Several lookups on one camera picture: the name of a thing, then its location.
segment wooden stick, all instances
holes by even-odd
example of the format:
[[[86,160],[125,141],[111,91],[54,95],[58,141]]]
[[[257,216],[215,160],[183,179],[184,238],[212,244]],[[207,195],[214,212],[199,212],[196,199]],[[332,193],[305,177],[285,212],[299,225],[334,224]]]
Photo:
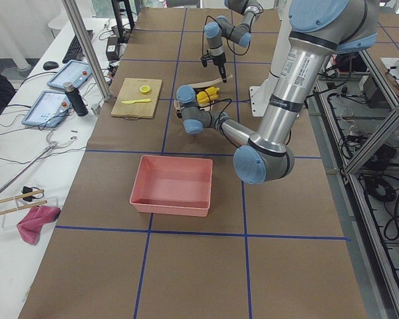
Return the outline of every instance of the wooden stick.
[[[38,191],[32,191],[30,193],[21,194],[21,195],[15,196],[15,197],[8,197],[8,198],[0,199],[0,204],[6,203],[7,201],[12,201],[14,199],[25,198],[25,197],[29,197],[29,196],[40,194],[40,193],[43,194],[44,191],[45,191],[44,189],[39,189]]]
[[[46,204],[46,203],[47,203],[47,201],[38,201],[38,202],[36,202],[36,203],[32,203],[32,204],[20,206],[20,207],[18,207],[18,208],[6,209],[5,211],[0,211],[0,216],[1,216],[1,215],[4,215],[4,214],[12,213],[13,211],[20,211],[20,210],[22,210],[22,209],[31,208],[31,207],[34,207],[34,206],[44,205],[44,204]]]

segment white table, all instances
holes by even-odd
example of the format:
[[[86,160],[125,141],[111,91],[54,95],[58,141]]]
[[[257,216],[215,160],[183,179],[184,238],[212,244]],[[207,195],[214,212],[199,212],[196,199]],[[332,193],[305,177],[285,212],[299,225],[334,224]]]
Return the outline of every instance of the white table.
[[[98,36],[106,30],[104,24],[107,21],[108,19],[84,20],[86,28],[94,31],[92,43],[102,68],[108,66],[105,55],[106,41],[100,41]],[[115,21],[111,20],[110,24],[111,26],[115,25]],[[67,23],[37,63],[30,76],[44,72],[43,63],[48,60],[57,61],[59,66],[62,66],[61,61],[73,37],[72,27],[70,23]],[[18,90],[11,104],[32,105],[43,90],[50,90],[46,82],[51,76],[44,75],[28,80]],[[94,83],[93,77],[80,88],[82,95],[86,92],[90,83]],[[85,96],[85,99],[89,105],[101,101],[102,96],[97,86]],[[53,152],[63,152],[86,146],[97,119],[90,110],[90,106],[88,108],[88,115],[78,117],[74,114],[58,126],[52,140],[65,143],[71,136],[76,136],[77,140],[69,147]],[[8,107],[0,116],[0,123],[9,125],[17,114],[25,114],[26,112],[27,109],[23,107]],[[9,128],[0,126],[0,134],[23,128],[22,118],[22,116],[19,116]],[[29,128],[0,136],[0,157],[21,162],[31,161],[47,146],[46,135],[49,132],[50,130],[40,131],[36,128]],[[0,199],[18,195],[24,185],[32,185],[45,190],[45,199],[49,200],[47,205],[57,204],[62,208],[83,153],[83,150],[69,152],[37,161],[0,195]],[[0,187],[23,167],[21,164],[0,160]],[[14,205],[12,206],[12,203],[0,204],[0,211],[10,207],[14,207]],[[46,224],[41,231],[37,245],[31,246],[25,243],[19,235],[16,224],[28,211],[26,209],[0,216],[0,318],[18,317],[55,227],[55,223]]]

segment pink plastic bin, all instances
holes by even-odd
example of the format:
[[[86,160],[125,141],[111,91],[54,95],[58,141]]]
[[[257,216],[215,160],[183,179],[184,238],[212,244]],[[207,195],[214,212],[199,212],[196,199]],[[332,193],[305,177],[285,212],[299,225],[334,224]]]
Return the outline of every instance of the pink plastic bin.
[[[130,204],[144,213],[205,217],[212,169],[211,159],[143,155]]]

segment red towel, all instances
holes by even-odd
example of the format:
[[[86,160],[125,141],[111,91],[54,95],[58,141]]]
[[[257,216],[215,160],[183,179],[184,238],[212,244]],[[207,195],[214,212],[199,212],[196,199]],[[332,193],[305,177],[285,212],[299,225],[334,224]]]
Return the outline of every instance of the red towel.
[[[59,207],[32,207],[27,216],[17,225],[22,239],[28,244],[37,244],[43,225],[56,220],[60,212],[61,209]]]

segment keyboard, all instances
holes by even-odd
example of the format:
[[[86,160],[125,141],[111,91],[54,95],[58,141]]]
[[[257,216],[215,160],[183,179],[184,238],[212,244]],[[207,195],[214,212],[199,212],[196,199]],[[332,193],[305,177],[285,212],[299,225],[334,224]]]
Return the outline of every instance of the keyboard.
[[[90,40],[92,40],[93,30],[87,30],[87,34],[88,34]],[[65,56],[62,60],[62,63],[67,63],[69,60],[81,61],[83,56],[84,56],[84,54],[82,52],[80,42],[78,41],[77,37],[74,36],[74,38],[72,39],[72,41],[68,47],[68,50],[66,50]]]

